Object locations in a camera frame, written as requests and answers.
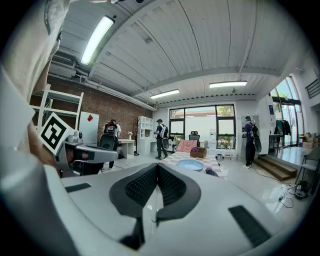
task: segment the white ceiling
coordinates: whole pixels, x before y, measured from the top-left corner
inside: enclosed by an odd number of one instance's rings
[[[87,42],[105,15],[115,23],[96,49],[89,78],[143,102],[257,95],[288,75],[301,54],[303,34],[272,1],[76,1],[66,16],[60,52],[80,64]],[[244,87],[209,83],[246,80]],[[151,95],[179,89],[153,100]]]

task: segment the pink cushion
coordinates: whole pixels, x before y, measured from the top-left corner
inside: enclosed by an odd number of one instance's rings
[[[180,141],[178,148],[176,149],[177,152],[186,152],[189,153],[192,148],[197,146],[196,140],[184,140]]]

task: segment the fluorescent ceiling light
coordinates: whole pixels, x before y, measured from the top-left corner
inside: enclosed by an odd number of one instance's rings
[[[178,89],[170,90],[170,91],[163,92],[163,93],[160,93],[160,94],[157,94],[157,95],[153,95],[150,98],[151,99],[156,99],[156,98],[159,98],[159,97],[168,96],[168,95],[172,95],[172,94],[179,94],[179,93],[180,93],[180,91]]]
[[[88,65],[92,55],[95,52],[99,42],[104,37],[105,33],[111,28],[115,21],[107,16],[104,16],[99,24],[96,26],[93,31],[89,42],[87,43],[84,53],[82,55],[81,63]]]
[[[227,86],[245,86],[247,81],[215,82],[210,83],[210,88],[227,87]]]

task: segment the black mesh panel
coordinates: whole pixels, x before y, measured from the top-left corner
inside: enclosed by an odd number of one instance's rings
[[[163,206],[171,205],[179,200],[187,189],[181,179],[161,167],[159,168],[158,185],[162,193]]]
[[[126,195],[144,207],[157,185],[157,167],[152,168],[125,186]]]

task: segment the red brick wall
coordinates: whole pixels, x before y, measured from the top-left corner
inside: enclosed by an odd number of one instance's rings
[[[152,111],[144,109],[131,102],[122,100],[118,97],[114,97],[102,91],[89,88],[85,85],[63,81],[60,79],[54,79],[48,77],[47,83],[51,85],[51,90],[63,92],[67,94],[73,94],[80,96],[83,93],[83,100],[81,105],[81,111],[98,114],[99,126],[98,126],[98,139],[102,134],[102,129],[105,123],[111,119],[115,119],[121,127],[120,138],[128,139],[128,132],[132,132],[134,139],[135,135],[135,122],[137,122],[139,116],[152,118]],[[41,97],[32,96],[30,105],[40,106]],[[53,100],[52,108],[66,111],[77,112],[77,104],[69,103],[60,100]],[[68,116],[59,116],[72,128],[76,125],[76,118]],[[33,122],[37,125],[38,115],[33,118]]]

